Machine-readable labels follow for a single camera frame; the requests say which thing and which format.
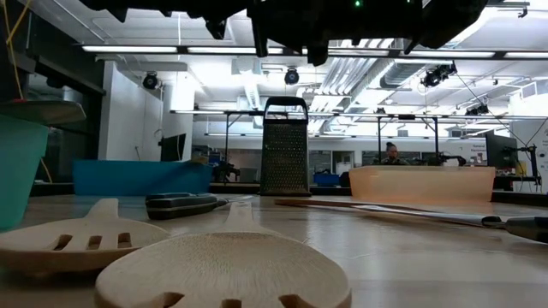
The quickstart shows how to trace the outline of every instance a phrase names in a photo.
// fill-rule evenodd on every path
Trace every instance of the monitor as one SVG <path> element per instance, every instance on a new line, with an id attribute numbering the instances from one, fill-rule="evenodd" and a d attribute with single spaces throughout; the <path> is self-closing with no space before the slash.
<path id="1" fill-rule="evenodd" d="M 500 169 L 515 168 L 518 162 L 517 141 L 514 138 L 485 134 L 487 165 Z"/>
<path id="2" fill-rule="evenodd" d="M 177 162 L 182 159 L 182 152 L 185 147 L 185 139 L 187 135 L 185 133 L 163 138 L 160 145 L 162 146 L 162 162 Z"/>

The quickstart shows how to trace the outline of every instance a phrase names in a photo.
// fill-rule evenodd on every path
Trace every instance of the blue plastic tray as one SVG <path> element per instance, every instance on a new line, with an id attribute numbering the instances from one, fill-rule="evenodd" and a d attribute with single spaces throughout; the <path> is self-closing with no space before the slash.
<path id="1" fill-rule="evenodd" d="M 201 163 L 74 161 L 74 191 L 91 196 L 207 193 L 213 168 Z"/>

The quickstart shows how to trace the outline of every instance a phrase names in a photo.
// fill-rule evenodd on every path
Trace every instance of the spotlight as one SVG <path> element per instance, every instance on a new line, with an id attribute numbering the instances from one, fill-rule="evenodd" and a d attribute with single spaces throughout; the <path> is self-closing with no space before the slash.
<path id="1" fill-rule="evenodd" d="M 481 116 L 489 113 L 489 108 L 486 104 L 481 104 L 478 107 L 466 110 L 465 116 Z"/>
<path id="2" fill-rule="evenodd" d="M 452 74 L 456 74 L 456 65 L 438 65 L 435 69 L 426 71 L 426 77 L 420 81 L 425 87 L 438 86 L 442 81 L 447 80 Z"/>
<path id="3" fill-rule="evenodd" d="M 158 79 L 158 73 L 147 72 L 145 79 L 143 79 L 143 86 L 148 90 L 156 90 L 162 86 L 162 81 Z"/>
<path id="4" fill-rule="evenodd" d="M 296 68 L 288 68 L 288 72 L 285 74 L 285 84 L 292 86 L 299 83 L 299 73 Z"/>

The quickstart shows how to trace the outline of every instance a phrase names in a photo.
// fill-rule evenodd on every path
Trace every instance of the table surface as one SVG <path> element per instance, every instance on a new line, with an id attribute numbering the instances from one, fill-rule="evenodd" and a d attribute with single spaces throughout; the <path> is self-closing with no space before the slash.
<path id="1" fill-rule="evenodd" d="M 349 200 L 348 197 L 316 197 Z M 353 307 L 518 307 L 548 302 L 548 245 L 503 230 L 357 210 L 282 207 L 253 198 L 255 221 L 324 253 L 347 273 Z M 21 227 L 84 216 L 92 197 L 31 198 Z M 120 216 L 146 221 L 143 198 L 120 198 Z M 228 207 L 153 222 L 172 234 L 220 226 Z M 500 216 L 541 208 L 495 204 Z M 98 272 L 29 277 L 0 269 L 2 307 L 94 307 Z"/>

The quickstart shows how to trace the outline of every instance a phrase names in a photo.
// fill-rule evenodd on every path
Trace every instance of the cheese grater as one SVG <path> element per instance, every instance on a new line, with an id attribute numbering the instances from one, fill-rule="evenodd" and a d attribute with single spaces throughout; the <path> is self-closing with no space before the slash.
<path id="1" fill-rule="evenodd" d="M 273 105 L 301 106 L 304 119 L 268 118 Z M 302 98 L 273 97 L 265 106 L 260 177 L 262 196 L 310 196 L 308 189 L 308 110 Z"/>

